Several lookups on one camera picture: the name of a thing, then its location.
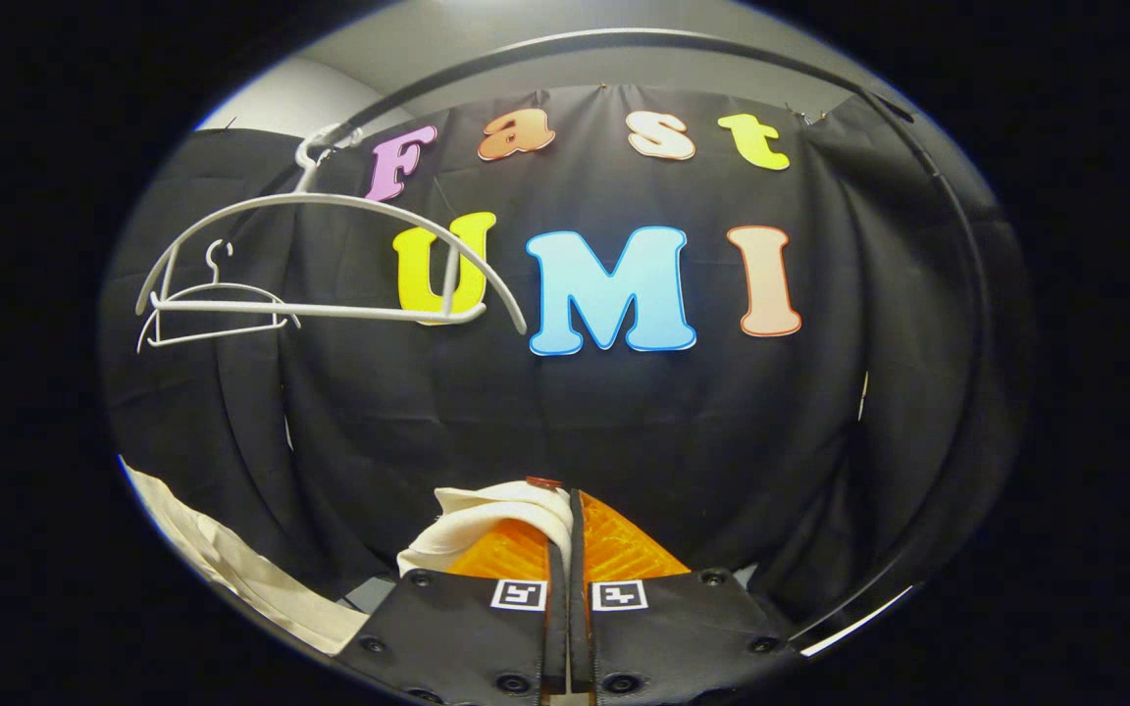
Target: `beige fabric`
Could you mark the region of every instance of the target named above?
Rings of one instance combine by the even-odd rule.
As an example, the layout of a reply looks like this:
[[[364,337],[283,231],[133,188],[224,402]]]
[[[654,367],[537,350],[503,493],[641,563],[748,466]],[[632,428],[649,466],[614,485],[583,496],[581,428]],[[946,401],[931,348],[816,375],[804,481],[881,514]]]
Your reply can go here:
[[[160,479],[124,470],[156,526],[185,560],[234,592],[264,618],[325,654],[338,654],[354,638],[366,613],[351,611],[306,589],[255,554],[237,533],[176,500]]]
[[[399,575],[412,568],[445,572],[464,550],[490,531],[499,520],[521,520],[542,531],[562,550],[568,581],[570,533],[574,514],[568,493],[559,488],[530,486],[525,481],[502,482],[480,490],[435,488],[443,514],[426,528],[398,557]]]

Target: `letter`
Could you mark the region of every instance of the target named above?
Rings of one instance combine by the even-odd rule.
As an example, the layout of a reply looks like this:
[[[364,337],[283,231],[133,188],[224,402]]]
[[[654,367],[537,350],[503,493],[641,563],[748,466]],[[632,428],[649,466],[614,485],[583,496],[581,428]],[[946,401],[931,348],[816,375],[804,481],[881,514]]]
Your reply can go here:
[[[538,107],[527,107],[499,115],[483,132],[488,134],[479,143],[479,157],[490,162],[512,152],[532,152],[547,147],[556,133],[547,129],[547,113]]]
[[[631,234],[608,272],[582,235],[545,233],[525,251],[539,260],[542,280],[539,333],[530,349],[539,356],[568,356],[583,349],[570,325],[570,303],[577,307],[591,338],[602,350],[614,347],[618,326],[635,305],[627,345],[636,350],[681,350],[695,345],[695,330],[683,315],[678,253],[687,236],[671,227],[642,227]]]
[[[435,138],[438,138],[438,130],[434,125],[426,125],[374,147],[376,162],[373,164],[373,182],[364,197],[371,201],[385,201],[386,198],[403,193],[405,184],[395,178],[397,171],[402,169],[405,175],[412,174],[420,159],[420,147],[415,143],[429,145]]]
[[[779,139],[779,130],[757,122],[757,117],[748,113],[719,117],[718,124],[731,131],[734,146],[740,149],[740,156],[758,167],[767,169],[786,169],[790,162],[783,152],[772,152],[766,138]]]
[[[628,136],[636,152],[664,159],[690,159],[695,142],[687,138],[687,125],[669,113],[636,111],[627,115]]]
[[[788,234],[775,227],[734,227],[727,241],[744,254],[748,276],[748,313],[740,328],[748,335],[788,335],[797,333],[801,319],[793,312],[784,269]]]
[[[479,258],[486,259],[486,236],[495,224],[495,215],[489,211],[467,213],[452,220],[447,229],[466,245],[473,249]],[[399,253],[399,305],[414,312],[442,312],[443,297],[429,286],[429,250],[435,234],[426,228],[406,229],[395,236],[391,246]],[[457,294],[452,295],[452,312],[461,313],[473,308],[486,294],[486,276],[467,258],[461,258],[458,268]],[[436,322],[418,322],[438,325]]]

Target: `white ceiling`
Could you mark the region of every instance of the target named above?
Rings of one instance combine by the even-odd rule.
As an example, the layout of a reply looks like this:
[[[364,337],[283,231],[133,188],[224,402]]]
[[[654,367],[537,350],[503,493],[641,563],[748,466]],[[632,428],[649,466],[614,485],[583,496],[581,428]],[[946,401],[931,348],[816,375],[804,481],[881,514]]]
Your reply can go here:
[[[771,49],[881,90],[843,53],[730,0],[405,0],[341,27],[301,53],[385,95],[518,41],[606,27],[680,28]],[[553,86],[638,84],[724,93],[818,115],[847,93],[798,72],[687,49],[601,49],[512,63],[408,102],[426,115],[476,99]]]

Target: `blue letter m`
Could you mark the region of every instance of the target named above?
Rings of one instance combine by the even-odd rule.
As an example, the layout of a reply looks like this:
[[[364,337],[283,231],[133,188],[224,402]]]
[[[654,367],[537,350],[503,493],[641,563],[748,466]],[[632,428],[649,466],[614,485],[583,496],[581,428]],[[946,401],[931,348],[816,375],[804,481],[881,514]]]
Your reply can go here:
[[[608,350],[635,303],[635,324],[627,345],[636,350],[681,350],[695,343],[695,330],[683,315],[678,253],[687,236],[671,227],[642,227],[631,234],[614,272],[573,232],[545,233],[525,243],[539,260],[542,316],[530,349],[539,356],[568,356],[583,349],[583,337],[570,325],[570,303],[577,307],[596,345]]]

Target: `white coat hanger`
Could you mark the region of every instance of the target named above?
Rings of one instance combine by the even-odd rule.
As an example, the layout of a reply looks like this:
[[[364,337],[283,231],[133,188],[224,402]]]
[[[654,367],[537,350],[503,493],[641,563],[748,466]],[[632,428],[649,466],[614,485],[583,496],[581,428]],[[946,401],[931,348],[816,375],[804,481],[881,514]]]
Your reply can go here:
[[[497,276],[495,270],[490,269],[490,264],[488,264],[486,260],[475,253],[472,247],[466,245],[461,238],[457,237],[447,228],[441,227],[441,225],[435,224],[433,220],[423,219],[417,213],[412,213],[412,211],[398,209],[395,206],[382,204],[381,201],[371,201],[367,198],[340,195],[340,193],[313,193],[308,191],[311,184],[313,184],[314,180],[316,180],[316,169],[320,167],[320,162],[331,155],[332,149],[327,148],[325,151],[322,152],[322,156],[318,159],[313,159],[308,157],[308,148],[313,147],[320,138],[331,132],[331,130],[336,129],[336,127],[338,127],[337,123],[327,125],[325,129],[319,130],[313,136],[310,136],[310,138],[302,140],[299,148],[295,149],[295,164],[299,165],[302,169],[304,169],[304,175],[301,176],[299,183],[296,184],[292,193],[275,193],[275,195],[270,197],[249,198],[246,201],[240,201],[238,204],[226,206],[224,209],[208,213],[205,218],[197,220],[192,227],[185,228],[184,232],[176,236],[175,241],[173,241],[172,244],[163,251],[163,254],[160,254],[159,259],[156,260],[156,264],[154,264],[151,271],[147,273],[147,280],[142,285],[142,291],[138,295],[138,305],[134,307],[134,313],[139,316],[145,312],[145,308],[147,308],[148,302],[154,308],[151,315],[147,317],[147,321],[145,321],[142,333],[138,335],[139,351],[142,350],[144,340],[147,341],[147,345],[153,348],[160,348],[162,346],[184,343],[184,341],[189,340],[236,335],[252,333],[252,331],[277,330],[278,328],[287,325],[287,323],[290,322],[294,322],[295,328],[301,328],[299,316],[384,319],[384,321],[428,322],[436,324],[462,324],[471,322],[485,312],[486,304],[480,303],[479,300],[479,303],[475,304],[473,307],[470,307],[464,312],[452,312],[452,298],[453,295],[457,294],[459,256],[461,255],[463,255],[467,260],[470,260],[471,263],[473,263],[473,267],[484,273],[488,285],[494,288],[496,294],[499,295],[499,298],[503,299],[503,303],[505,303],[505,307],[508,310],[508,316],[512,316],[512,325],[516,328],[516,333],[524,335],[525,317],[522,316],[521,308],[516,305],[516,299],[512,296],[508,287],[502,279],[499,279],[499,276]],[[357,132],[355,132],[350,138],[342,140],[342,145],[350,146],[358,143],[360,138],[363,138],[363,136],[360,131],[357,130]],[[443,277],[442,312],[418,312],[418,310],[405,308],[337,307],[337,305],[330,304],[292,304],[287,303],[287,300],[282,300],[277,295],[271,294],[271,291],[261,289],[259,286],[238,285],[238,282],[223,282],[219,281],[219,267],[217,267],[212,260],[214,251],[223,244],[223,241],[220,239],[211,242],[211,245],[207,246],[207,253],[205,255],[207,267],[211,269],[211,282],[208,282],[208,285],[185,287],[185,289],[182,289],[181,291],[169,294],[168,287],[172,282],[172,273],[174,273],[176,251],[180,250],[181,245],[183,245],[190,236],[200,232],[200,229],[207,227],[207,225],[210,225],[214,220],[224,219],[226,216],[233,216],[234,213],[240,213],[242,211],[250,211],[252,209],[260,209],[260,207],[277,204],[349,206],[354,209],[384,213],[393,219],[402,219],[406,223],[412,224],[415,227],[426,229],[426,232],[431,233],[435,237],[438,237],[440,241],[446,242],[449,245],[447,269],[445,269]],[[233,244],[226,244],[226,253],[231,256],[234,254]],[[157,281],[160,281],[159,294],[156,294],[156,291],[153,290]],[[198,291],[228,289],[254,291],[254,294],[260,294],[268,300],[183,299],[183,296],[198,294]],[[272,322],[258,326],[236,328],[236,330],[211,331],[211,333],[162,338],[159,325],[162,319],[160,313],[163,312],[232,312],[245,314],[270,314],[270,316],[272,316]],[[156,335],[154,335],[154,338],[147,338],[147,330],[149,330],[153,324],[156,330]]]

